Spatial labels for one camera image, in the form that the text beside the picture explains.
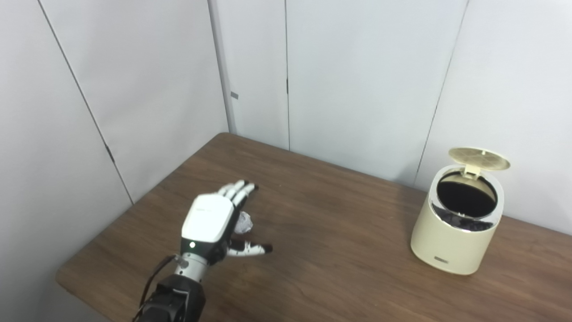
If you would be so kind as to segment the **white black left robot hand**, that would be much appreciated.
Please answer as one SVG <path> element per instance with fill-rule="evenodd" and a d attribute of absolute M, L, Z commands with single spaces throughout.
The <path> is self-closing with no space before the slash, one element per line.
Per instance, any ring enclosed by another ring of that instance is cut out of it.
<path fill-rule="evenodd" d="M 251 232 L 253 222 L 242 209 L 249 195 L 257 190 L 255 183 L 237 181 L 217 192 L 198 195 L 190 207 L 181 229 L 182 255 L 189 254 L 213 266 L 228 255 L 251 257 L 270 254 L 270 243 L 237 240 L 234 235 Z"/>

